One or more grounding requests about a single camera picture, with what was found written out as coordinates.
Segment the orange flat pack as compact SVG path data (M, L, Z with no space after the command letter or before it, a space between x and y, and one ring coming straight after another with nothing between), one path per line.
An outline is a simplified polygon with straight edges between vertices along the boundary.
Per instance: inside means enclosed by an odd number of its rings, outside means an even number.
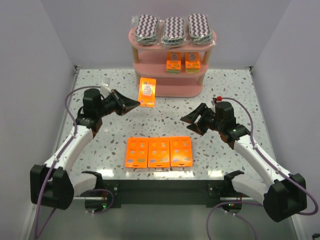
M148 166L149 139L129 137L126 148L125 167L146 169Z
M149 168L169 168L170 158L170 138L151 137L148 139L148 159Z
M190 136L172 136L170 139L170 166L192 167L192 143Z

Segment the orange sponge box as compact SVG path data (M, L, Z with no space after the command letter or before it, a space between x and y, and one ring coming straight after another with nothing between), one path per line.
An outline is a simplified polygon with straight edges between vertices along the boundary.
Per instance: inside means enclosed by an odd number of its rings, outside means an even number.
M198 52L186 52L185 58L185 72L199 73L201 69L200 55Z
M156 79L141 77L139 82L138 101L141 107L153 108L156 102Z
M166 55L166 72L178 74L181 72L181 53L167 52Z

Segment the striped sponge pack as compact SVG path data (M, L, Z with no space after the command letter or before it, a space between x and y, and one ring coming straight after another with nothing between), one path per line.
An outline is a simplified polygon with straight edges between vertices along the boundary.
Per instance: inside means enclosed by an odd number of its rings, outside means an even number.
M165 19L161 36L164 48L177 48L186 43L186 21L182 17L171 16Z
M153 46L158 43L158 17L151 14L142 14L132 18L134 24L133 36L141 46Z
M215 44L213 31L205 14L193 13L187 17L188 31L192 43L196 46Z

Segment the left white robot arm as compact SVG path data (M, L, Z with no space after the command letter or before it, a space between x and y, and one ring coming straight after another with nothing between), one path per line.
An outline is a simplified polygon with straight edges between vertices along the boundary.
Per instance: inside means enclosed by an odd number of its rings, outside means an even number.
M100 173L86 170L71 178L70 171L99 132L103 117L112 113L123 116L140 105L115 89L103 93L98 86L85 86L83 90L82 107L71 118L73 126L68 139L44 164L35 164L30 170L30 197L37 207L66 210L74 197L104 190Z

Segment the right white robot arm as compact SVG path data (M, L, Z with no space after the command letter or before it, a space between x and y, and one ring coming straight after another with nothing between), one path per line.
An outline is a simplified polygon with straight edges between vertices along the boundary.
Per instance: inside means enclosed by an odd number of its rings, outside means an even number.
M237 123L234 108L228 101L216 102L213 108L201 103L181 121L199 135L208 130L219 133L221 140L241 155L258 173L261 181L251 180L241 170L223 177L222 192L242 193L262 204L267 215L280 222L307 208L306 181L297 173L282 168L255 142L252 133Z

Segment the pink three-tier shelf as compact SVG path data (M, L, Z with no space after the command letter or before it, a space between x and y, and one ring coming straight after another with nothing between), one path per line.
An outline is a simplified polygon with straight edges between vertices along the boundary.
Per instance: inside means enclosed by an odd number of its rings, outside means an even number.
M140 78L143 77L156 79L155 94L157 97L192 98L201 93L214 43L198 46L191 42L186 42L182 46L174 48L168 48L161 44L143 46L137 43L135 30L135 27L130 30L128 39L132 49L133 68L137 86L140 85ZM181 53L181 70L179 73L169 73L166 71L168 52ZM186 52L199 53L199 72L186 72L184 58L184 53Z

